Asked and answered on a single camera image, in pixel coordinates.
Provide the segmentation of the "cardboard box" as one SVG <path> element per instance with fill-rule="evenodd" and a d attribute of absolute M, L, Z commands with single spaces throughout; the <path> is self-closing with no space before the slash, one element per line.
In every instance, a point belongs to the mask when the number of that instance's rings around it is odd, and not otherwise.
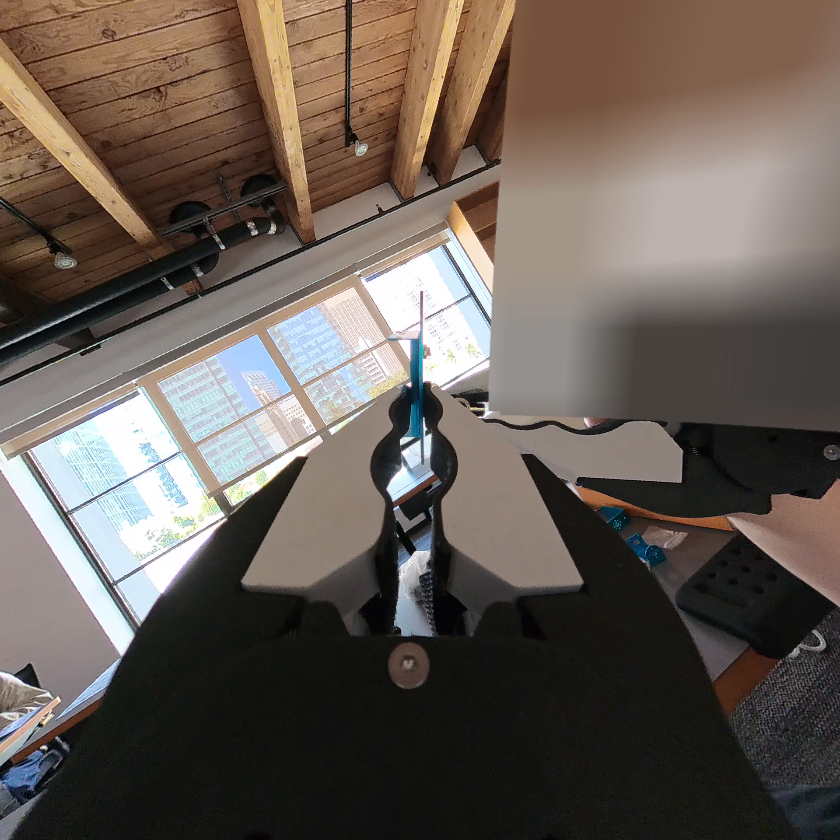
<path fill-rule="evenodd" d="M 733 531 L 734 528 L 730 522 L 724 517 L 711 518 L 679 518 L 667 516 L 665 514 L 648 511 L 646 509 L 634 506 L 629 502 L 624 502 L 603 493 L 591 490 L 585 487 L 571 486 L 579 497 L 592 509 L 599 509 L 602 507 L 621 508 L 627 512 L 631 517 L 652 519 L 660 522 L 672 522 L 686 526 L 696 526 L 706 529 L 714 529 L 720 531 Z"/>

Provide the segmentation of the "wooden shelf unit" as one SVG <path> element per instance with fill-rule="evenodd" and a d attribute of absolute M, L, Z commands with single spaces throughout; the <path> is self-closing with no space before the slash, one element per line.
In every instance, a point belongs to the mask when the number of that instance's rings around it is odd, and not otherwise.
<path fill-rule="evenodd" d="M 455 200 L 447 222 L 489 293 L 494 287 L 499 182 Z"/>

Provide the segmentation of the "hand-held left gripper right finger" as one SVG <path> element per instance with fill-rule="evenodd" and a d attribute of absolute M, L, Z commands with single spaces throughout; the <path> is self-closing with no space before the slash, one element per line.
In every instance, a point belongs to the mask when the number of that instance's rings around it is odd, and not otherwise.
<path fill-rule="evenodd" d="M 583 580 L 519 450 L 437 385 L 425 385 L 434 500 L 431 604 L 439 635 L 491 605 L 578 592 Z"/>

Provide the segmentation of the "black perforated pad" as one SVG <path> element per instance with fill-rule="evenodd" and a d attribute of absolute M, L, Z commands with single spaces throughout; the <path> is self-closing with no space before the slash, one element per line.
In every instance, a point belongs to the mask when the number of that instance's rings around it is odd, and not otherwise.
<path fill-rule="evenodd" d="M 835 606 L 743 535 L 691 575 L 675 603 L 776 659 L 788 655 Z"/>

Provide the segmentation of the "bag of black parts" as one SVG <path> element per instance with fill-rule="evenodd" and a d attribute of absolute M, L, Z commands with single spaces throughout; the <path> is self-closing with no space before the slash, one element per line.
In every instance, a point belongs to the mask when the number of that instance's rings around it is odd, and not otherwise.
<path fill-rule="evenodd" d="M 399 570 L 395 623 L 403 636 L 437 636 L 430 552 L 419 550 Z"/>

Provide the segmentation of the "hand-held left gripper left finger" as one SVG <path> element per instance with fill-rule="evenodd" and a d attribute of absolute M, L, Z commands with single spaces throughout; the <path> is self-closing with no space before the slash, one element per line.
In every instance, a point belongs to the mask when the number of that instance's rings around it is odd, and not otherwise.
<path fill-rule="evenodd" d="M 252 592 L 329 602 L 390 634 L 398 592 L 393 500 L 408 387 L 396 386 L 315 448 L 243 579 Z"/>

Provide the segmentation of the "tall city-view window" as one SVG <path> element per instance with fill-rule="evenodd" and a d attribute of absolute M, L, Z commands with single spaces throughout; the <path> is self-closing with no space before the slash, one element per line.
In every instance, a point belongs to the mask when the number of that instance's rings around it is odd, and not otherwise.
<path fill-rule="evenodd" d="M 484 371 L 491 293 L 441 229 L 4 447 L 24 457 L 128 620 L 295 457 L 409 381 L 424 292 L 425 379 Z"/>

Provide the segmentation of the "person's dark clothing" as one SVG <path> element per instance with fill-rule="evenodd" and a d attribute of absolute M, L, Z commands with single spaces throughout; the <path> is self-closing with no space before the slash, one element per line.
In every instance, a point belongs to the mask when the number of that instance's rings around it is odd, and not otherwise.
<path fill-rule="evenodd" d="M 771 794 L 800 838 L 839 838 L 838 784 L 797 784 Z"/>

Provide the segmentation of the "ceiling track light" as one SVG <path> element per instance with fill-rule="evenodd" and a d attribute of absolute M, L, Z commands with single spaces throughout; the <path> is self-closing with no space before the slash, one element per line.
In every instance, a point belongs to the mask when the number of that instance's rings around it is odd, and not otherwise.
<path fill-rule="evenodd" d="M 59 270 L 72 270 L 77 267 L 77 259 L 72 250 L 54 236 L 47 228 L 41 226 L 30 217 L 22 213 L 15 205 L 1 198 L 1 208 L 16 222 L 26 226 L 29 230 L 42 237 L 54 257 L 55 267 Z"/>
<path fill-rule="evenodd" d="M 357 158 L 368 151 L 368 144 L 360 140 L 352 127 L 352 70 L 353 70 L 353 2 L 344 2 L 344 147 L 352 149 Z"/>

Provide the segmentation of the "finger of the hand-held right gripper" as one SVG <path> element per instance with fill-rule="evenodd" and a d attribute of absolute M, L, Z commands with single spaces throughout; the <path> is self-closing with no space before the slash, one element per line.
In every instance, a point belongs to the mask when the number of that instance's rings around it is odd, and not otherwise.
<path fill-rule="evenodd" d="M 491 416 L 485 422 L 534 455 L 556 476 L 581 479 L 642 480 L 678 484 L 684 453 L 661 425 L 618 421 L 598 427 L 573 427 L 554 419 L 514 423 L 514 416 Z"/>

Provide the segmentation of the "black ceiling pipe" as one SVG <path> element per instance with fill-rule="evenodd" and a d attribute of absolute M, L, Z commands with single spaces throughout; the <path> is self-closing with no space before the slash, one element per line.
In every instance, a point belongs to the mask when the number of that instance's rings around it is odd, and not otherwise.
<path fill-rule="evenodd" d="M 261 235 L 281 233 L 285 219 L 275 196 L 286 189 L 287 184 L 272 175 L 254 175 L 242 186 L 237 201 L 217 209 L 195 201 L 176 205 L 163 235 L 192 233 L 196 242 L 3 327 L 1 364 L 200 279 L 216 267 L 218 255 L 225 250 Z"/>

